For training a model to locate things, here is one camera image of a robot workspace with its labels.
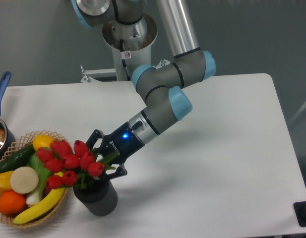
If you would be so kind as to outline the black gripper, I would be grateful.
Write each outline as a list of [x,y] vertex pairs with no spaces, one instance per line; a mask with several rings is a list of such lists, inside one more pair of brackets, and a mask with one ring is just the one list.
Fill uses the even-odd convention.
[[124,162],[128,157],[145,145],[138,136],[135,135],[129,122],[125,122],[111,134],[105,136],[101,130],[95,129],[85,144],[89,150],[92,150],[99,139],[102,139],[102,142],[100,147],[97,148],[97,152],[101,154],[103,158],[108,158],[113,155],[113,158],[109,162],[105,162],[105,164],[119,164],[119,166],[114,173],[107,174],[103,172],[98,177],[95,177],[95,180],[112,180],[126,176],[127,170],[124,166]]

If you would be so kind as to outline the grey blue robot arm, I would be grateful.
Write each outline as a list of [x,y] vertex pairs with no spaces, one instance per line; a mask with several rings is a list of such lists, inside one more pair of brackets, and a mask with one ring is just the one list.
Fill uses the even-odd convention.
[[109,135],[94,131],[87,141],[97,153],[117,165],[101,180],[125,176],[128,157],[180,121],[192,110],[183,89],[215,74],[216,63],[202,51],[186,1],[159,0],[157,6],[166,29],[174,61],[150,64],[150,47],[157,37],[155,21],[143,12],[140,0],[73,0],[71,5],[85,28],[102,25],[105,42],[114,54],[117,79],[130,80],[146,107]]

